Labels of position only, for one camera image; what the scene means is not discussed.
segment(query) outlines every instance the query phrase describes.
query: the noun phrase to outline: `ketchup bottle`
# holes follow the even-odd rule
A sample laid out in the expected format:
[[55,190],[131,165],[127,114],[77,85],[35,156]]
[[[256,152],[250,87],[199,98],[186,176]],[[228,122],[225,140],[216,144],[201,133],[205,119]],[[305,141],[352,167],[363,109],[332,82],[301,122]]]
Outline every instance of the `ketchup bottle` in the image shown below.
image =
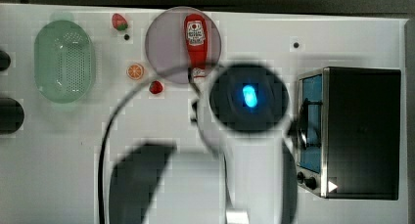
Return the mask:
[[184,21],[184,34],[192,65],[192,80],[201,83],[206,76],[205,62],[208,54],[208,31],[205,19],[197,14],[187,16]]

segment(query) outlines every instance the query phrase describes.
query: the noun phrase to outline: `black microwave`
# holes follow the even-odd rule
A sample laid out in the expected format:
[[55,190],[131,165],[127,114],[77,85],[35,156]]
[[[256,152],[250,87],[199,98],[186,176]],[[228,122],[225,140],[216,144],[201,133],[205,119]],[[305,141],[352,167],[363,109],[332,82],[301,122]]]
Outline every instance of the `black microwave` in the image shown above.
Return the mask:
[[327,199],[397,200],[398,69],[324,67],[298,78],[297,179]]

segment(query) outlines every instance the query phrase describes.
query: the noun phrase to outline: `green colander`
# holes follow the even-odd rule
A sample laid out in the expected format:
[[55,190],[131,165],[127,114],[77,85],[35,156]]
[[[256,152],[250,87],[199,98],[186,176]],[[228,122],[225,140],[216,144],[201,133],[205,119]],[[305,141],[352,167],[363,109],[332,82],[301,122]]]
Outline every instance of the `green colander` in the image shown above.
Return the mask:
[[34,79],[40,93],[55,103],[82,97],[95,79],[94,48],[76,23],[50,22],[34,43]]

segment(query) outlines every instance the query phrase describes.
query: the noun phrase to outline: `blue light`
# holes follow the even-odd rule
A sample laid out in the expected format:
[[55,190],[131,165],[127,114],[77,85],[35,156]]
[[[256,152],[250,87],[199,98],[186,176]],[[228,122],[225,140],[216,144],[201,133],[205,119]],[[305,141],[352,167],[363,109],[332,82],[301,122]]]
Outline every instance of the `blue light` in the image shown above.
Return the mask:
[[255,89],[251,85],[246,85],[242,89],[242,92],[244,93],[244,99],[247,106],[250,108],[254,108],[258,103]]

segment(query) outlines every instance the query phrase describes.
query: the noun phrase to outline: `microwave handle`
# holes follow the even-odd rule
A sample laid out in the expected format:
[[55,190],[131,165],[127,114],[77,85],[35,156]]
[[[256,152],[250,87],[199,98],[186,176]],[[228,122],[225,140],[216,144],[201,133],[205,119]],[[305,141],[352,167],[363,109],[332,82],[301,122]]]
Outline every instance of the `microwave handle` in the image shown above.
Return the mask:
[[320,136],[319,130],[317,130],[314,125],[308,125],[308,106],[310,105],[318,105],[321,107],[323,105],[323,102],[321,101],[312,102],[312,101],[309,101],[308,99],[305,99],[301,104],[300,115],[299,115],[299,118],[297,119],[297,130],[296,131],[297,131],[297,136],[300,140],[300,146],[304,150],[306,150],[307,148],[306,139],[307,139],[307,130],[309,126],[311,126],[315,130],[317,134],[317,138],[321,142],[321,136]]

